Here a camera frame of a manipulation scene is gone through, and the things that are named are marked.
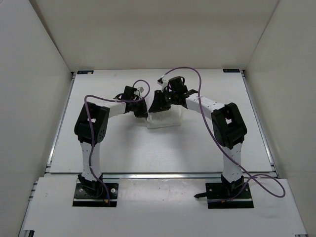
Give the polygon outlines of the white pleated skirt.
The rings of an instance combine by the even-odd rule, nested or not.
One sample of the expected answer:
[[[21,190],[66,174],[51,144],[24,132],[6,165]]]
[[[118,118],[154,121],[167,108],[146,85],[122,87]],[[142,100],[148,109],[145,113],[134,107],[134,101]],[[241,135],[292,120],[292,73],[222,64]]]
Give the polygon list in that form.
[[[147,117],[147,128],[156,129],[171,126],[180,126],[182,122],[182,109],[172,105],[167,111],[149,113]]]

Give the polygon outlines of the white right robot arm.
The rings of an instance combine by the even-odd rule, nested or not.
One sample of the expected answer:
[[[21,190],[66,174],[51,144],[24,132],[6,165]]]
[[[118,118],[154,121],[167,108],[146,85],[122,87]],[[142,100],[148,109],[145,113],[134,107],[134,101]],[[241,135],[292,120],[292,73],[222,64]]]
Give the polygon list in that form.
[[[241,168],[241,148],[247,128],[235,103],[222,104],[201,96],[199,90],[189,90],[185,79],[177,76],[166,81],[158,80],[160,90],[154,92],[149,113],[167,111],[173,105],[198,112],[204,121],[210,119],[209,129],[215,144],[223,153],[221,192],[225,199],[236,196],[244,185]]]

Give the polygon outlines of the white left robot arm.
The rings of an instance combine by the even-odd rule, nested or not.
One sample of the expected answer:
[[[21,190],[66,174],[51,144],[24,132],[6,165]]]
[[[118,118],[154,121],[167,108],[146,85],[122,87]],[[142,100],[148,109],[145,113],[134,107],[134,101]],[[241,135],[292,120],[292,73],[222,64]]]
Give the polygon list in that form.
[[[75,124],[74,132],[82,150],[82,173],[78,175],[83,189],[92,198],[110,201],[110,191],[103,182],[100,168],[100,144],[104,140],[108,120],[114,116],[133,112],[137,118],[148,116],[142,87],[126,86],[124,92],[113,99],[86,95]]]

